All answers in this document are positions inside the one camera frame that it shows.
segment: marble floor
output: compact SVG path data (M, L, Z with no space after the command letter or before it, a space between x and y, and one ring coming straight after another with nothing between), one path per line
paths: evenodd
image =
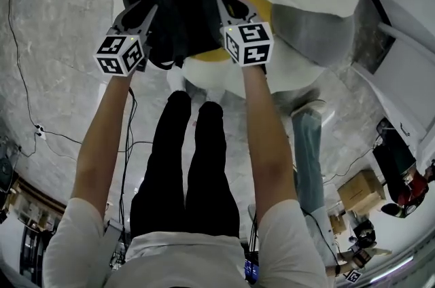
M32 118L43 124L47 131L77 141L84 138L108 81L97 69L92 53L96 40L111 25L111 7L111 0L12 0L13 26L20 46L22 72L29 89ZM379 17L370 1L361 0L356 21L355 45L343 62L325 70L307 89L275 95L291 139L292 124L288 114L294 106L294 99L317 88L320 98L328 102L326 116L330 120L324 127L321 142L321 167L326 181L334 174L344 175L349 165L372 147L377 136L375 126L383 117L372 90L350 67L353 59L378 52L379 36L375 27ZM0 118L12 138L29 154L34 148L34 130L16 65L14 41L7 25L7 0L0 0L0 45ZM165 74L148 68L145 73L134 76L132 89L138 102L132 125L135 140L151 141L169 95ZM194 153L194 121L204 98L202 90L197 90L193 98L192 118L183 150L185 174ZM250 231L247 206L254 201L245 104L241 98L226 93L222 106L228 144L226 174L241 212L241 236L245 237ZM129 99L125 117L130 108ZM17 170L49 196L66 202L73 187L79 148L78 144L64 137L47 134L46 141L37 140L35 154L30 158L21 156ZM149 144L137 144L134 148L126 175L126 214L135 188L141 183L150 152ZM109 195L113 206L108 214L113 216L118 214L123 158L123 154L119 154ZM372 154L358 160L344 177L335 177L328 183L341 185L369 165L377 170Z

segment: blue jeans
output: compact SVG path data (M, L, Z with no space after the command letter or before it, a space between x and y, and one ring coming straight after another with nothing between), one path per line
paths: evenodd
M296 114L292 121L294 155L298 169L298 172L294 171L294 183L300 207L312 213L325 206L324 185L319 163L321 115L307 109Z

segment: sneaker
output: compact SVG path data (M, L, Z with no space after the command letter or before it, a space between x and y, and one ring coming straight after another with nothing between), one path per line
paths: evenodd
M181 68L173 66L166 74L171 93L175 91L186 91L186 79L183 76Z
M220 104L222 97L225 95L225 89L209 89L205 96L205 100L209 102L216 102Z
M326 111L326 102L323 100L314 100L314 101L308 102L308 103L304 104L302 107L295 109L292 112L292 114L290 114L290 117L294 117L297 113L300 113L301 111L305 111L307 109L311 109L311 110L316 111L320 114L323 114Z

